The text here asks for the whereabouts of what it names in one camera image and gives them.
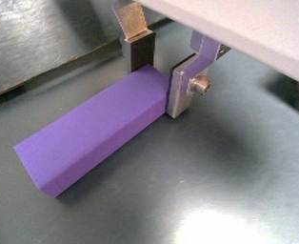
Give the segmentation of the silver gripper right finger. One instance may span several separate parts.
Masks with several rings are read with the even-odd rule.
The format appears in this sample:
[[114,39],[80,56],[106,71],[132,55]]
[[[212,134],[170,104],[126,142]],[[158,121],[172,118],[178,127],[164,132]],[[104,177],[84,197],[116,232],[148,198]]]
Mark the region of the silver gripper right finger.
[[218,41],[197,31],[192,32],[190,48],[194,53],[172,67],[166,104],[166,114],[172,118],[177,118],[189,108],[194,93],[205,95],[209,91],[208,68],[229,50]]

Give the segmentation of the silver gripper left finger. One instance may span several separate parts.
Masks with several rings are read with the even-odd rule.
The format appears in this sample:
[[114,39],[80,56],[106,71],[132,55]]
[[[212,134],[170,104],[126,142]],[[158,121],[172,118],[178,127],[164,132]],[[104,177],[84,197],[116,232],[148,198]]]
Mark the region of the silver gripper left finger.
[[122,30],[122,54],[126,71],[153,65],[154,32],[148,28],[142,6],[137,2],[114,2],[113,12]]

